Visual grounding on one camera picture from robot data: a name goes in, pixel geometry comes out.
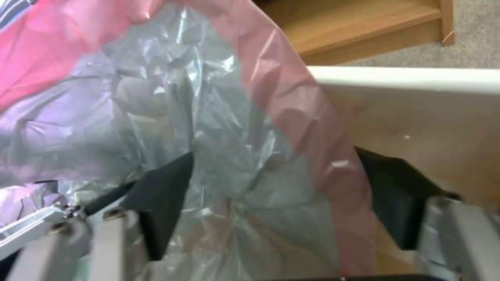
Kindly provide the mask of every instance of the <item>wooden furniture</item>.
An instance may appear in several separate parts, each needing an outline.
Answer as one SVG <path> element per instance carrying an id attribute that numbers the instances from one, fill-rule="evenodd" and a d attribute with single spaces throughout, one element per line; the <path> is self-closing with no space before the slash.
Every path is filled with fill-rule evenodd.
<path id="1" fill-rule="evenodd" d="M 455 43 L 453 0 L 268 0 L 260 6 L 307 65 Z"/>

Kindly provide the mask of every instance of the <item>clear plastic bag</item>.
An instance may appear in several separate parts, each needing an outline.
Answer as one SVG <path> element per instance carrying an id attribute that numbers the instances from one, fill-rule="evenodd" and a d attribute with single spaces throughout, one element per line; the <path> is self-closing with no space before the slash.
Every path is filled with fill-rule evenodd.
<path id="1" fill-rule="evenodd" d="M 84 203 L 193 151 L 155 280 L 374 273 L 361 163 L 250 0 L 40 0 L 0 42 L 0 186 Z"/>

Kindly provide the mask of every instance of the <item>grey carpet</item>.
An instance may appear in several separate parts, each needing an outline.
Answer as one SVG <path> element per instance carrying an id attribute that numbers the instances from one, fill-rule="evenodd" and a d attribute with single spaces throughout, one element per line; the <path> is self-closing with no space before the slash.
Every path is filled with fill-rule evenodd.
<path id="1" fill-rule="evenodd" d="M 455 0 L 456 43 L 397 50 L 345 66 L 418 68 L 500 68 L 500 0 Z"/>

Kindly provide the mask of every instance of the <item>pink fabric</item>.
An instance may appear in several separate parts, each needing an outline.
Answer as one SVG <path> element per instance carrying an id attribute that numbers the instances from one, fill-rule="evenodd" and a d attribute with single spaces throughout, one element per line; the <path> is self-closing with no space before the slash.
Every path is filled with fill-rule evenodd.
<path id="1" fill-rule="evenodd" d="M 342 275 L 374 274 L 368 181 L 334 109 L 282 31 L 250 0 L 175 2 L 204 15 L 232 45 L 250 98 L 307 156 L 316 187 L 331 202 L 337 229 L 332 242 L 336 238 Z M 6 42 L 0 46 L 0 111 L 58 83 L 82 55 L 119 39 L 130 25 L 147 21 L 161 4 L 162 0 L 40 0 L 0 33 L 0 42 Z M 61 16 L 56 11 L 63 5 Z"/>

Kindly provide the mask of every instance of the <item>bolt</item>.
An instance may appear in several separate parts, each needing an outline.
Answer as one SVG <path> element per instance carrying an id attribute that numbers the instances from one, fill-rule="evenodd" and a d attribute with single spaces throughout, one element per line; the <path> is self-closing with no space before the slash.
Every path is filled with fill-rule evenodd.
<path id="1" fill-rule="evenodd" d="M 71 233 L 71 225 L 66 221 L 56 222 L 50 226 L 48 233 L 69 235 Z"/>
<path id="2" fill-rule="evenodd" d="M 125 209 L 123 209 L 122 207 L 115 207 L 104 212 L 104 214 L 102 215 L 102 219 L 105 221 L 110 221 L 124 216 L 125 216 Z"/>

